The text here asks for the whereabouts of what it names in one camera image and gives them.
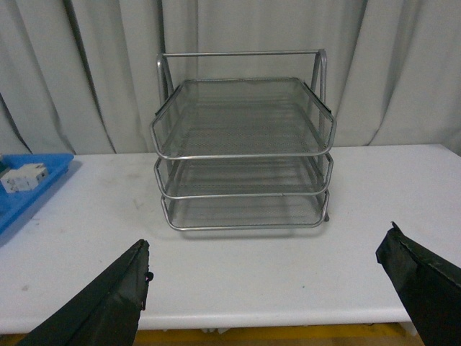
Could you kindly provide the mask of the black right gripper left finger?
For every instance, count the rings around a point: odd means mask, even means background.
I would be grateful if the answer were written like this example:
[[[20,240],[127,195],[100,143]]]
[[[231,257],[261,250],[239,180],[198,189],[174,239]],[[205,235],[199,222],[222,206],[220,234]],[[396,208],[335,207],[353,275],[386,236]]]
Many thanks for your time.
[[[141,239],[17,344],[132,345],[152,279]]]

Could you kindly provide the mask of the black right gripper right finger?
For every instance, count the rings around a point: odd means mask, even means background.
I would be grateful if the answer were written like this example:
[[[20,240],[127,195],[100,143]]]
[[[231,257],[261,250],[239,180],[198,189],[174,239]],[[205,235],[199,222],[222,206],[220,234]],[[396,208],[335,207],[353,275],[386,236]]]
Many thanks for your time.
[[[460,268],[407,237],[396,223],[376,252],[425,345],[460,344]]]

